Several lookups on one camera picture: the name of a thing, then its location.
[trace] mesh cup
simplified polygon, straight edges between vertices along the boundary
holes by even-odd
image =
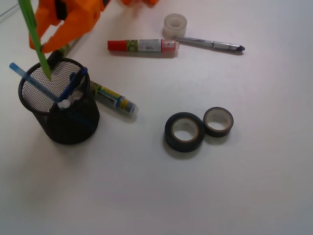
[[[31,67],[27,73],[56,96],[69,84],[69,76],[83,67],[68,58],[50,60],[48,63],[57,64],[51,71],[52,81],[47,79],[40,63]],[[94,97],[89,92],[89,83],[87,73],[80,88],[71,95],[75,102],[64,110],[24,79],[19,85],[19,97],[52,140],[62,144],[80,143],[95,132],[100,118]]]

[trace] red cap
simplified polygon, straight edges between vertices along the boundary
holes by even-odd
[[[126,40],[123,40],[123,41],[108,41],[108,50],[127,51]]]

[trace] silver pen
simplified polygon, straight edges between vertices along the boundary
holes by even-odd
[[[228,51],[244,51],[245,48],[241,45],[221,43],[215,41],[202,40],[197,38],[187,38],[187,37],[174,37],[176,41],[189,43],[192,45],[197,45],[201,47],[209,47],[214,49],[228,50]]]

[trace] tape roll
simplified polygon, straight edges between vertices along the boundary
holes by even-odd
[[[177,127],[189,125],[194,131],[195,136],[191,140],[179,139],[174,131]],[[165,124],[165,141],[168,145],[178,152],[192,152],[200,147],[205,136],[203,122],[196,115],[191,113],[178,113],[171,116]]]
[[[186,33],[187,19],[181,14],[170,14],[164,19],[164,34],[170,38],[183,37]]]
[[[212,137],[227,136],[234,125],[233,115],[226,109],[221,107],[214,107],[205,112],[203,117],[205,132]],[[211,123],[219,123],[223,129],[214,129]]]

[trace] red marker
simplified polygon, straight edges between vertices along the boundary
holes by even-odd
[[[108,41],[108,50],[168,52],[176,51],[178,49],[179,42],[176,40],[152,39]]]

